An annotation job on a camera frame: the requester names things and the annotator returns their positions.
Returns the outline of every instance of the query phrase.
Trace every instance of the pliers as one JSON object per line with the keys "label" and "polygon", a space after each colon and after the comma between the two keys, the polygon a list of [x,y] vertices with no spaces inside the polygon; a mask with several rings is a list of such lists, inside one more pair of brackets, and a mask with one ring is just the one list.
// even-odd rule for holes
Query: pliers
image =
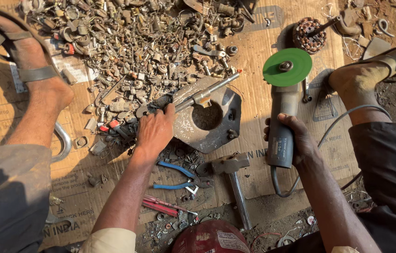
{"label": "pliers", "polygon": [[189,171],[187,171],[186,169],[184,169],[181,166],[178,165],[174,165],[174,164],[169,164],[163,161],[158,162],[159,165],[165,166],[165,167],[169,167],[172,169],[177,169],[180,172],[182,172],[184,175],[188,176],[190,179],[192,179],[191,182],[185,182],[183,184],[180,185],[176,185],[176,186],[165,186],[165,185],[153,185],[153,188],[155,189],[168,189],[168,190],[177,190],[177,189],[181,189],[184,187],[190,187],[190,186],[198,186],[198,187],[212,187],[213,185],[213,180],[208,178],[208,177],[202,177],[202,176],[196,176],[192,173],[190,173]]}

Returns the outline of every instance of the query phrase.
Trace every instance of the hammer head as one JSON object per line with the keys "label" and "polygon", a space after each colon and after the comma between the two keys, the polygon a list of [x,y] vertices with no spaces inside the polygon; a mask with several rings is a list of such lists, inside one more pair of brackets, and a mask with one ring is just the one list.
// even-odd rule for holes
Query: hammer head
{"label": "hammer head", "polygon": [[250,158],[248,154],[240,153],[223,156],[222,158],[213,160],[211,162],[212,170],[215,174],[232,173],[238,171],[240,168],[250,166]]}

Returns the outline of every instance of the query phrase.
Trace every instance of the cardboard sheet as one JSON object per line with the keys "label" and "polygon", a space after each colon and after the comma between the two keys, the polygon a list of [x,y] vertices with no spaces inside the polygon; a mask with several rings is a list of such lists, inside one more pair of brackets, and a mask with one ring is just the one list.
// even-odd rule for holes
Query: cardboard sheet
{"label": "cardboard sheet", "polygon": [[[328,3],[332,3],[332,13],[335,13],[338,5],[336,1],[278,0],[273,3],[261,0],[255,15],[257,20],[255,24],[247,21],[242,33],[220,39],[223,40],[225,46],[236,45],[239,48],[239,53],[231,58],[229,64],[237,69],[243,69],[243,73],[229,87],[242,96],[240,137],[206,155],[205,158],[212,160],[236,151],[248,152],[251,166],[239,172],[240,183],[246,198],[274,193],[269,167],[265,160],[267,143],[263,141],[264,121],[270,116],[271,86],[262,80],[262,66],[270,55],[284,48],[284,43],[289,40],[282,32],[287,26],[309,16],[324,22],[326,19],[321,15],[321,8]],[[13,12],[17,4],[17,0],[0,0],[0,6],[9,12]],[[264,18],[271,19],[269,27],[266,27]],[[309,75],[310,81],[321,72],[343,65],[341,39],[331,29],[326,31],[327,45],[321,52],[312,56],[313,69]],[[66,58],[60,55],[59,51],[56,55],[56,62],[80,69],[72,72],[80,81],[72,86],[75,98],[72,104],[61,112],[58,121],[72,140],[87,136],[90,140],[90,147],[99,138],[84,129],[88,119],[95,117],[95,115],[83,113],[83,109],[94,101],[97,95],[87,90],[87,87],[92,84],[93,73],[83,69],[81,59]],[[319,139],[335,118],[345,112],[338,96],[331,96],[329,100],[328,97],[319,96],[321,91],[322,82],[317,79],[313,80],[310,85],[310,94],[314,99],[308,104],[301,103],[298,112],[298,116],[306,123],[315,139]],[[10,136],[27,106],[28,93],[23,84],[17,80],[15,66],[0,60],[0,145],[3,145]],[[321,148],[336,179],[352,176],[359,171],[348,136],[350,126],[349,119],[343,119],[324,140],[325,144]],[[53,154],[57,154],[61,149],[56,135],[53,135],[51,148]],[[51,192],[65,201],[60,206],[52,206],[51,212],[59,217],[71,216],[75,223],[70,230],[66,224],[47,227],[44,230],[45,239],[41,249],[53,245],[66,245],[87,238],[106,199],[128,164],[128,156],[123,154],[117,157],[118,154],[120,154],[118,150],[112,150],[107,156],[99,157],[89,153],[88,148],[73,149],[66,159],[51,165]],[[98,177],[103,175],[109,180],[92,188],[86,183],[88,172]],[[294,169],[279,169],[281,189],[289,189],[296,176],[297,172]],[[153,182],[176,184],[183,181],[184,177],[175,171],[155,169],[150,178],[150,185]],[[197,200],[183,206],[195,211],[234,202],[229,180],[220,176],[216,177],[215,181],[215,188],[199,189]],[[182,204],[180,198],[186,194],[186,191],[149,188],[148,193],[170,203]],[[156,215],[156,212],[145,208],[141,208],[141,213],[140,223],[151,221]]]}

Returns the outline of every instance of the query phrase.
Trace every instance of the foot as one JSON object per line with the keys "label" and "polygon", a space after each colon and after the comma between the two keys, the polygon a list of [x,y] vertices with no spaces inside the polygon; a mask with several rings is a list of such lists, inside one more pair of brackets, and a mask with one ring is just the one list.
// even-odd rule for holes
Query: foot
{"label": "foot", "polygon": [[[23,32],[13,21],[0,16],[0,30],[3,32]],[[44,51],[35,38],[14,41],[16,53],[13,55],[15,64],[20,69],[35,69],[48,66]],[[46,98],[48,104],[55,106],[59,111],[68,106],[74,93],[60,77],[54,77],[35,82],[27,82],[30,100],[37,101]]]}
{"label": "foot", "polygon": [[[387,53],[396,59],[396,49]],[[336,69],[329,77],[347,110],[363,104],[377,105],[374,89],[377,83],[396,74],[396,61],[391,60],[392,72],[385,63],[364,63]]]}

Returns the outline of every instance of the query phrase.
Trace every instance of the grinder handle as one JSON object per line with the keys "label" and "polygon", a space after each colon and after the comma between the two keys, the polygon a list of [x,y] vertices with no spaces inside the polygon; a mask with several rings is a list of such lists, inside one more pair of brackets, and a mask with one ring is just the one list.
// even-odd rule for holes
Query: grinder handle
{"label": "grinder handle", "polygon": [[302,87],[299,84],[289,87],[272,86],[271,88],[273,102],[268,136],[268,165],[291,168],[294,132],[278,120],[278,114],[286,113],[296,116],[301,92]]}

